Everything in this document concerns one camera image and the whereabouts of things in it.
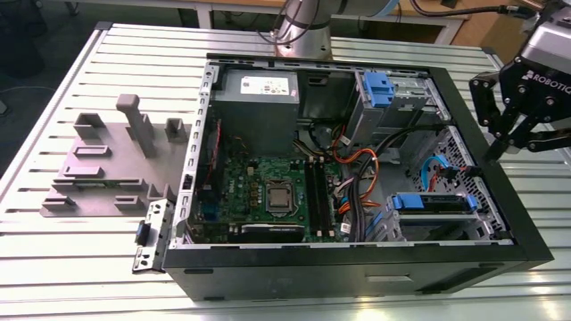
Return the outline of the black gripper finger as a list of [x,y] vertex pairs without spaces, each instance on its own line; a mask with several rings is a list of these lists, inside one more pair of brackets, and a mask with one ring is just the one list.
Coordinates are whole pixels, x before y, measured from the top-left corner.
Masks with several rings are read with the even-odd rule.
[[543,152],[570,147],[570,118],[559,122],[563,122],[563,127],[521,116],[509,134],[506,152],[510,154],[517,154],[521,150]]
[[501,112],[494,97],[494,87],[501,82],[499,72],[482,72],[470,80],[470,93],[478,124],[486,127],[494,142],[485,155],[487,162],[497,162],[509,149],[509,134],[517,122],[515,110],[509,107]]

